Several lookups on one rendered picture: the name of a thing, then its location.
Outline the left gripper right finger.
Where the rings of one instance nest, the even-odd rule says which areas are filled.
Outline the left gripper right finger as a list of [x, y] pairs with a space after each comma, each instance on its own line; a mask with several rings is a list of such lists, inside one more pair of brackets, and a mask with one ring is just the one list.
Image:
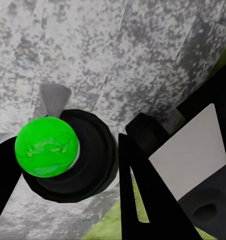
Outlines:
[[[122, 240], [203, 240], [138, 142], [119, 133], [117, 147]], [[149, 223], [138, 220], [130, 167]]]

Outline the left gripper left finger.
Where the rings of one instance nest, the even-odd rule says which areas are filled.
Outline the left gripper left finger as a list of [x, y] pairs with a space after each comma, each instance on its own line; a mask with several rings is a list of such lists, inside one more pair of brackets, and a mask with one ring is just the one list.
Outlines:
[[15, 154], [16, 138], [0, 144], [0, 216], [23, 173]]

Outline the insectifuge atomizer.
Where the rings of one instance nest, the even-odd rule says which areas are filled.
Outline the insectifuge atomizer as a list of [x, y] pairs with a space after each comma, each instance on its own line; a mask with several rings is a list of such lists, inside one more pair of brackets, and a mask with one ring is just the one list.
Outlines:
[[78, 203], [120, 183], [118, 145], [108, 125], [81, 109], [65, 109], [72, 90], [39, 87], [47, 116], [18, 133], [15, 155], [30, 189], [45, 200]]

